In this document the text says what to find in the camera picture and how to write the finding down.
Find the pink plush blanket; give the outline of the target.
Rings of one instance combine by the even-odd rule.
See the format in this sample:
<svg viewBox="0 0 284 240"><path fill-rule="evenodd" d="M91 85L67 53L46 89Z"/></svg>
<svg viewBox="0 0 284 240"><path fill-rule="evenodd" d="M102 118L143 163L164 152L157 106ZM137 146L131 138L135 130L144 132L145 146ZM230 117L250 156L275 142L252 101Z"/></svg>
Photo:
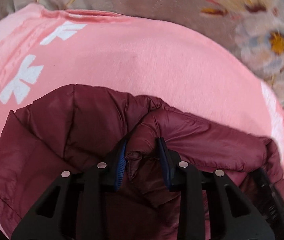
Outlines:
<svg viewBox="0 0 284 240"><path fill-rule="evenodd" d="M152 95L184 112L270 137L284 171L284 109L223 47L165 21L30 4L0 22L0 134L9 111L69 84ZM0 229L19 215L0 194Z"/></svg>

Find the maroon puffer jacket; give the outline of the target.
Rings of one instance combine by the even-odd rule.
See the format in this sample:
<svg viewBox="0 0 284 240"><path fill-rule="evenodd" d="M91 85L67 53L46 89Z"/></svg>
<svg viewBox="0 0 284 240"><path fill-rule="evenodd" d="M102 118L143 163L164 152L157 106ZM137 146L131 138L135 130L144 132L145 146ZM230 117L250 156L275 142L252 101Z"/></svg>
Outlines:
<svg viewBox="0 0 284 240"><path fill-rule="evenodd" d="M152 96L67 85L12 111L0 137L0 224L11 236L64 171L101 162L126 140L124 181L107 204L111 239L175 239L180 195L166 188L155 140L201 171L224 170L256 202L249 173L262 168L281 196L284 174L276 144L184 113Z"/></svg>

